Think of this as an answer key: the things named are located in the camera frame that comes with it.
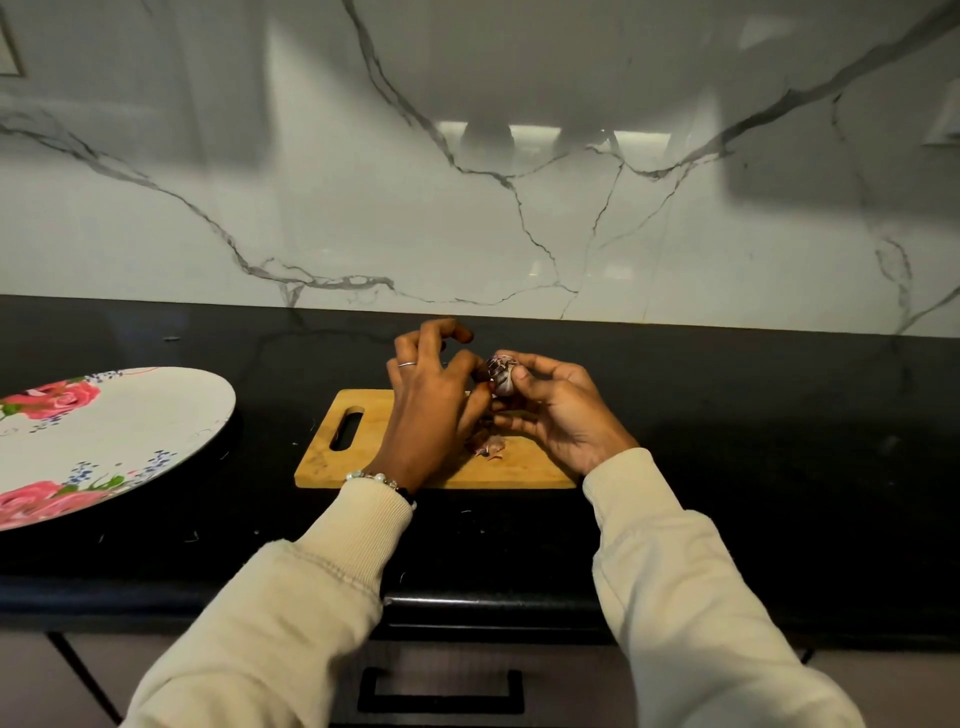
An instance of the drawer handle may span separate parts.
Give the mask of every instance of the drawer handle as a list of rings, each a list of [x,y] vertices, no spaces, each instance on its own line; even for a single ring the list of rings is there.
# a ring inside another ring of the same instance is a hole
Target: drawer handle
[[[385,669],[367,667],[360,677],[359,713],[443,713],[519,716],[524,711],[523,674],[507,672],[507,695],[377,695]]]

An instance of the granite countertop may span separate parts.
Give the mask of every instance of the granite countertop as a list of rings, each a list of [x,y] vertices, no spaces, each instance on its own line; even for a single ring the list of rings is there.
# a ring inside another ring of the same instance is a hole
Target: granite countertop
[[[0,297],[0,390],[199,367],[237,411],[198,456],[96,508],[0,533],[0,624],[182,629],[332,491],[293,472],[334,395],[387,387],[422,317]],[[797,646],[960,644],[960,340],[469,318],[486,354],[588,367],[682,504],[716,521]],[[165,338],[178,337],[173,341]],[[452,355],[456,346],[447,354]],[[604,642],[579,491],[423,492],[387,568],[392,639]]]

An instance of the white plate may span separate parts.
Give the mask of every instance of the white plate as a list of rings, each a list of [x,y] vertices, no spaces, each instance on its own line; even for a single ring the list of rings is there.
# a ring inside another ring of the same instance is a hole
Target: white plate
[[[0,399],[0,530],[127,493],[227,423],[221,376],[154,367],[78,376]]]

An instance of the long sleeve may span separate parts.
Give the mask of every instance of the long sleeve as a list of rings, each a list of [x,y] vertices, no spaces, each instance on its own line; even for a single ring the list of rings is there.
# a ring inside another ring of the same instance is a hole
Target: long sleeve
[[[131,728],[327,724],[335,666],[380,620],[380,578],[411,519],[381,483],[348,481],[295,544],[262,547],[151,667]]]
[[[593,579],[641,728],[863,725],[840,688],[801,665],[713,522],[681,507],[647,450],[599,466],[584,492],[601,529]]]

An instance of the hand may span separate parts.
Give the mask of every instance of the hand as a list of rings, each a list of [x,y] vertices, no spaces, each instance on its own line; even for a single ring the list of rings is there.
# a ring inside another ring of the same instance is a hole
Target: hand
[[[461,344],[473,340],[473,332],[456,319],[427,321],[419,331],[395,340],[396,358],[387,362],[394,387],[394,411],[380,452],[364,472],[384,473],[410,493],[416,492],[453,449],[466,441],[491,403],[492,390],[483,359],[463,350],[446,369],[440,363],[443,339],[450,336]],[[398,366],[408,361],[417,364]],[[471,375],[479,383],[465,397]]]
[[[492,408],[522,409],[527,415],[498,414],[493,418],[498,426],[533,435],[556,458],[583,475],[614,455],[638,447],[582,366],[533,353],[497,353],[520,362],[511,372],[518,395],[509,402],[495,401]],[[530,370],[550,378],[537,379]]]

